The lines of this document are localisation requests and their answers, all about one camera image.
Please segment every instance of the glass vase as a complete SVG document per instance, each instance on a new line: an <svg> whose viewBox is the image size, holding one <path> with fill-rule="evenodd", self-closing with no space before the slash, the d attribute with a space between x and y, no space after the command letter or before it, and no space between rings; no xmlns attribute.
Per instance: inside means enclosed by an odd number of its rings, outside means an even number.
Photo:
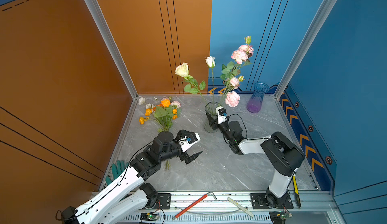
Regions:
<svg viewBox="0 0 387 224"><path fill-rule="evenodd" d="M218 128L215 129L212 127L214 122L217 122L217 113L216 108L218 107L219 103L215 101L211 101L207 103L206 105L206 118L204 119L204 129L206 132L214 133L218 131Z"/></svg>
<svg viewBox="0 0 387 224"><path fill-rule="evenodd" d="M264 95L268 92L269 87L265 83L255 83L254 84L254 93L251 96L249 102L247 102L247 110L251 113L257 113L262 108L262 101L264 100Z"/></svg>

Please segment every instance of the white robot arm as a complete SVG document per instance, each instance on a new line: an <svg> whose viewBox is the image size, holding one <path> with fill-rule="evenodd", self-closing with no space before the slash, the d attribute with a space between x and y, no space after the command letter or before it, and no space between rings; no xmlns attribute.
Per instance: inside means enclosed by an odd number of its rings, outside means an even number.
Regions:
<svg viewBox="0 0 387 224"><path fill-rule="evenodd" d="M210 126L213 129L220 129L235 154L268 156L275 171L270 186L266 190L266 204L271 208L282 207L289 195L290 181L305 159L303 152L280 132L257 139L244 138L239 122L228 122L229 116L223 107L216 108L216 112L217 122L207 116Z"/></svg>
<svg viewBox="0 0 387 224"><path fill-rule="evenodd" d="M199 141L197 133L186 130L180 130L175 139L170 132L159 133L153 144L137 154L118 178L83 205L66 208L59 220L63 224L114 224L130 212L153 207L157 191L143 182L161 168L164 160L179 157L186 164L194 161L202 151L192 156L186 151ZM121 200L139 185L135 193Z"/></svg>

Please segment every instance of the gray marble surface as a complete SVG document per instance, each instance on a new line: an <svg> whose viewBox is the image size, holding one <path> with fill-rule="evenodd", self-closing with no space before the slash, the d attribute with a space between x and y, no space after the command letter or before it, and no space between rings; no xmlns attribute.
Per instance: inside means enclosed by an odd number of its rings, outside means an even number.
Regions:
<svg viewBox="0 0 387 224"><path fill-rule="evenodd" d="M212 96L204 96L212 101ZM276 131L290 138L281 113L275 105L273 95L265 95L262 109L253 114L246 110L247 101L251 95L242 94L239 105L234 108L225 107L227 113L238 113L244 120L248 137L263 137ZM159 104L162 97L146 96L146 103ZM199 157L186 165L179 158L170 160L171 167L165 170L165 162L157 173L147 182L158 191L177 190L266 190L274 173L274 167L265 154L234 154L224 142L222 133L207 133L203 128L206 113L204 107L207 101L200 96L173 96L173 101L181 103L181 115L174 120L170 132L176 136L181 129L199 134L201 141L188 150L192 155L203 151ZM144 116L145 105L136 105L135 113L130 122L124 144L119 152L119 159L129 161L132 155L141 147L151 142L157 136L158 123L147 121L140 125L138 119ZM230 120L239 120L231 116ZM300 190L315 190L312 178L302 165L297 171L297 185Z"/></svg>

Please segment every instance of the white flower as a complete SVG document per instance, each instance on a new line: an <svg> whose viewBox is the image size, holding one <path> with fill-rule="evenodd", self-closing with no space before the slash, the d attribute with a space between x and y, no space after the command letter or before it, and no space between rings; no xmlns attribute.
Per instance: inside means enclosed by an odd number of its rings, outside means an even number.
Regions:
<svg viewBox="0 0 387 224"><path fill-rule="evenodd" d="M147 105L146 105L146 109L153 109L153 108L154 108L154 105L153 105L153 104L152 104L152 105L151 105L151 104L147 104Z"/></svg>
<svg viewBox="0 0 387 224"><path fill-rule="evenodd" d="M138 104L139 105L142 105L145 103L145 98L144 97L141 97L139 100L138 100Z"/></svg>
<svg viewBox="0 0 387 224"><path fill-rule="evenodd" d="M182 63L182 65L179 65L175 69L175 74L181 77L188 77L190 74L190 68L188 67L187 63Z"/></svg>
<svg viewBox="0 0 387 224"><path fill-rule="evenodd" d="M215 67L215 57L212 57L212 56L207 57L206 58L206 63L207 63L209 68Z"/></svg>
<svg viewBox="0 0 387 224"><path fill-rule="evenodd" d="M177 109L179 109L181 107L181 105L178 101L172 101L170 105L175 105Z"/></svg>

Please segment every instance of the purple glass vase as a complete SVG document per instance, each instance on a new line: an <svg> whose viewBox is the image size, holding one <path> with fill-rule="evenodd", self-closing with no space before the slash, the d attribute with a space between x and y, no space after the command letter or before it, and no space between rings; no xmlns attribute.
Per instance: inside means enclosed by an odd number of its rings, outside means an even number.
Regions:
<svg viewBox="0 0 387 224"><path fill-rule="evenodd" d="M247 110L251 113L257 113L262 108L262 101L264 100L264 95L268 92L269 87L265 83L255 83L254 84L254 93L251 96L249 102L247 102Z"/></svg>

